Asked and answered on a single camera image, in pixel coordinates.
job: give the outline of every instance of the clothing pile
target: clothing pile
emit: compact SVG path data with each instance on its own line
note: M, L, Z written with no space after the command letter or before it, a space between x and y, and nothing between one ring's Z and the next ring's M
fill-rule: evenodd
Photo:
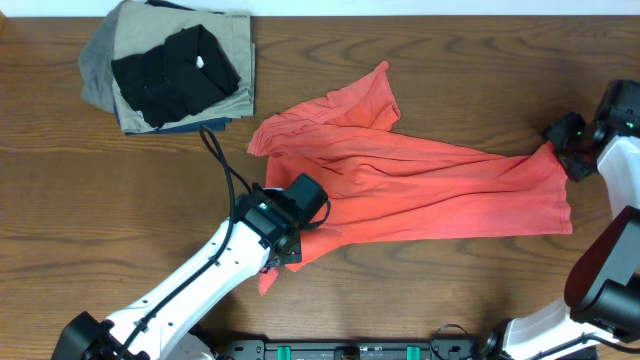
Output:
M79 58L82 97L125 134L224 130L254 112L250 17L125 1Z

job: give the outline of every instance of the white wall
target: white wall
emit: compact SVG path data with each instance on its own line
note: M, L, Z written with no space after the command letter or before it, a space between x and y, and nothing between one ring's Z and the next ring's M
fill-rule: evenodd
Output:
M119 0L0 0L19 16L104 16ZM640 15L640 0L174 0L255 16Z

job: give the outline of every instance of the green clip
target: green clip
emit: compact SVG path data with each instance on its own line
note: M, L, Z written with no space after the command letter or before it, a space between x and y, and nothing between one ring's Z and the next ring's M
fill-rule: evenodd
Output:
M291 360L291 348L288 346L278 346L278 360Z
M420 360L420 348L417 346L407 346L407 360Z

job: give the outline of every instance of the salmon t-shirt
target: salmon t-shirt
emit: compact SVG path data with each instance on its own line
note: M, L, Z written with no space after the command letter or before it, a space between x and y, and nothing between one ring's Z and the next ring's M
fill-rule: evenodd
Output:
M331 201L289 269L347 244L571 233L567 176L551 144L507 157L394 134L388 67L270 117L253 135L248 152L269 156L267 187L306 173ZM276 277L263 275L262 294Z

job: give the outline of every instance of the beige cloth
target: beige cloth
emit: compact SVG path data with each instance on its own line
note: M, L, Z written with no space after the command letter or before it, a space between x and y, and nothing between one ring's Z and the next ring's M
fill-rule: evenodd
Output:
M113 58L118 60L129 55L145 53L164 44L168 36L183 28L199 24L215 35L240 76L239 89L230 97L201 113L189 115L178 122L167 123L162 127L163 129L221 117L239 118L253 115L255 50L251 43L251 25L248 15L212 14L127 2L120 9ZM120 126L124 132L144 133L153 130L122 98L115 79L113 93Z

